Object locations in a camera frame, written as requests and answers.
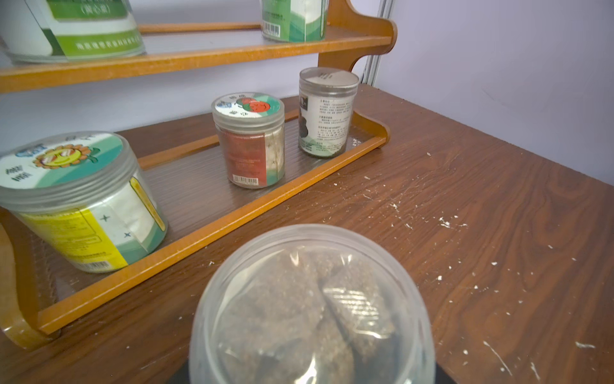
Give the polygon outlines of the tomato lid jar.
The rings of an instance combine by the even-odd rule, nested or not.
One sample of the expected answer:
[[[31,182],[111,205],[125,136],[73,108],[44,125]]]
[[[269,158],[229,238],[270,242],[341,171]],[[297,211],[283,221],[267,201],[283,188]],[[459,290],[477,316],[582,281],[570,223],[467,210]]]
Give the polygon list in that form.
[[[228,179],[247,188],[281,181],[285,163],[285,105],[269,94],[239,92],[212,103]]]

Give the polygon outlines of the clear cup yellow seeds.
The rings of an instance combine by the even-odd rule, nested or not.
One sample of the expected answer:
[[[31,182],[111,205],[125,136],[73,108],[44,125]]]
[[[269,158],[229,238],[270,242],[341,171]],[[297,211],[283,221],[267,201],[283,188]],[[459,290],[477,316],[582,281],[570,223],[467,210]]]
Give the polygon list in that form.
[[[432,383],[425,303],[382,246],[323,224],[281,227],[228,257],[193,321],[193,383]]]

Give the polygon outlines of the green tree lid jar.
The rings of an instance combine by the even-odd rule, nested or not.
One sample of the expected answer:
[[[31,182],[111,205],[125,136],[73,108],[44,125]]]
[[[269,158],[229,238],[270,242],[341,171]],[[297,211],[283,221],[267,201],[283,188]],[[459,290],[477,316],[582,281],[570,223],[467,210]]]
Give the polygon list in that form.
[[[265,38],[285,43],[311,43],[326,34],[328,0],[262,0]]]

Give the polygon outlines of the sunflower lid jar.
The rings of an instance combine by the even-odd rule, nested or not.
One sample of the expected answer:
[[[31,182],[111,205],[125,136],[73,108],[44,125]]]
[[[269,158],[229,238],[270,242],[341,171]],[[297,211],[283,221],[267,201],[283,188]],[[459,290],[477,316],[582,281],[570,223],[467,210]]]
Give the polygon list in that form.
[[[95,274],[152,254],[169,229],[129,142],[102,131],[2,154],[1,206],[75,268]]]

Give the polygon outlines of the white green Ideal jar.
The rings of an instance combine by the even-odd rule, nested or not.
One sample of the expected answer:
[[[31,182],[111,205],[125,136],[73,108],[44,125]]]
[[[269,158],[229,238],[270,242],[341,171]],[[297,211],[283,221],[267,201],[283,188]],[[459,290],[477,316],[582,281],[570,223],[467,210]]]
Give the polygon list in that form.
[[[146,52],[128,1],[2,1],[1,50],[12,62],[28,63]]]

